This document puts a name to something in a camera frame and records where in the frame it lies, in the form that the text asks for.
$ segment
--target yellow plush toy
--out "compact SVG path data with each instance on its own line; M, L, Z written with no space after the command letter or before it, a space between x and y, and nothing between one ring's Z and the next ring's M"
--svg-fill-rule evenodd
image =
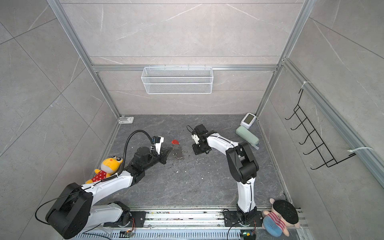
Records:
M105 159L101 163L101 167L100 167L101 170L95 169L96 175L92 179L86 181L85 183L89 184L89 183L97 182L97 181L100 181L101 179L110 177L119 169L121 162L122 162L122 158L121 157L117 158L116 156Z

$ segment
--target black hat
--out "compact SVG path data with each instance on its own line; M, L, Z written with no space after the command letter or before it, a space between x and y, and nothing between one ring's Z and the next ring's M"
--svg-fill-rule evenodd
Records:
M273 209L278 212L290 224L299 222L296 208L286 200L276 200L273 203Z

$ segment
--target white digital device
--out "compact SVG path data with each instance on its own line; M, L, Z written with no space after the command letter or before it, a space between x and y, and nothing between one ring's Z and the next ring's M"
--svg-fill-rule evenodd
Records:
M241 120L240 126L244 126L246 129L249 129L253 122L255 121L256 116L252 113L247 113L243 120Z

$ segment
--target blue pants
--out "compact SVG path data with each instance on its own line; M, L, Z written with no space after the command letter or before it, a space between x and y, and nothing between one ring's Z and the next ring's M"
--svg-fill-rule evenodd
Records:
M268 217L268 215L263 219L263 224L265 230L267 230L267 232L274 237L280 237L283 233L281 228L279 228L279 226L276 225L276 223L271 219L271 217Z

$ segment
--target white wire basket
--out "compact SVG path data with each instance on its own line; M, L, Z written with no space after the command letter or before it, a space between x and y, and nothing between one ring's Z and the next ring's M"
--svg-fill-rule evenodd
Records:
M214 73L205 66L145 67L141 79L148 94L211 93Z

